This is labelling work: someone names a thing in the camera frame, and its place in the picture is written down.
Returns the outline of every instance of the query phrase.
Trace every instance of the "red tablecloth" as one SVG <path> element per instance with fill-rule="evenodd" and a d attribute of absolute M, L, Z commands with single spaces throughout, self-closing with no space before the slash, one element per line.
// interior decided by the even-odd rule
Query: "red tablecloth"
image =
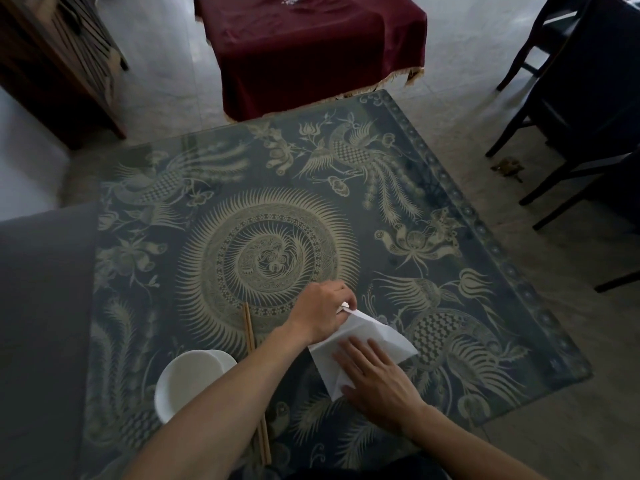
<path fill-rule="evenodd" d="M 234 120 L 286 111 L 424 65 L 411 0 L 195 0 Z"/>

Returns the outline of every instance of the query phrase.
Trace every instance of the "chopsticks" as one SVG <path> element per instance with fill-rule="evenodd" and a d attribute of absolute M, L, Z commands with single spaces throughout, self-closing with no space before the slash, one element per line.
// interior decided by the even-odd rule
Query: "chopsticks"
<path fill-rule="evenodd" d="M 255 336 L 251 325 L 251 313 L 249 312 L 249 304 L 244 303 L 242 306 L 244 316 L 244 336 L 246 338 L 246 351 L 251 354 L 255 350 Z M 269 434 L 267 432 L 267 420 L 264 414 L 260 418 L 258 425 L 258 440 L 260 442 L 260 459 L 263 465 L 271 464 L 271 448 L 269 447 Z"/>

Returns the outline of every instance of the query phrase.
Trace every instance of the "tiled floor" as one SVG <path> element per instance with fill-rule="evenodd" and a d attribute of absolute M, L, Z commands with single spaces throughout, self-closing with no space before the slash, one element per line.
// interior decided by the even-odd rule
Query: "tiled floor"
<path fill-rule="evenodd" d="M 493 159 L 517 157 L 524 183 L 498 176 L 483 156 L 531 88 L 529 74 L 520 72 L 503 93 L 493 90 L 545 0 L 414 1 L 429 17 L 426 73 L 412 87 L 396 80 L 388 90 L 595 368 L 587 383 L 478 433 L 549 478 L 635 477 L 640 283 L 603 295 L 592 287 L 640 269 L 640 237 L 595 201 L 581 202 L 541 232 L 531 229 L 585 183 L 563 182 L 530 206 L 518 205 L 562 163 L 537 129 L 519 131 Z M 101 134 L 77 154 L 67 204 L 95 197 L 95 170 L 107 150 L 226 124 L 220 70 L 191 0 L 99 0 L 98 8 L 131 65 L 121 110 L 129 139 Z"/>

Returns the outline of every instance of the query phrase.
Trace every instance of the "white bowl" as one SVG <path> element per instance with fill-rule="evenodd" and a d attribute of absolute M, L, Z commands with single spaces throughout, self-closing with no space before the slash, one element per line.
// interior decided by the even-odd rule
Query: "white bowl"
<path fill-rule="evenodd" d="M 156 414 L 166 424 L 190 400 L 236 364 L 222 350 L 191 350 L 178 355 L 164 368 L 156 384 Z"/>

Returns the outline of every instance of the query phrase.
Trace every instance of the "person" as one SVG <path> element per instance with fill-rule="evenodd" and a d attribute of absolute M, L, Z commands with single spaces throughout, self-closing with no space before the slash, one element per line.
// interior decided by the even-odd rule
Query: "person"
<path fill-rule="evenodd" d="M 124 478 L 226 479 L 293 360 L 347 320 L 346 312 L 336 314 L 343 302 L 357 308 L 344 282 L 310 283 L 288 320 L 160 428 Z M 342 351 L 334 357 L 355 386 L 343 387 L 347 400 L 373 423 L 420 446 L 454 480 L 542 479 L 423 402 L 404 371 L 375 341 L 363 344 L 350 337 L 340 345 Z"/>

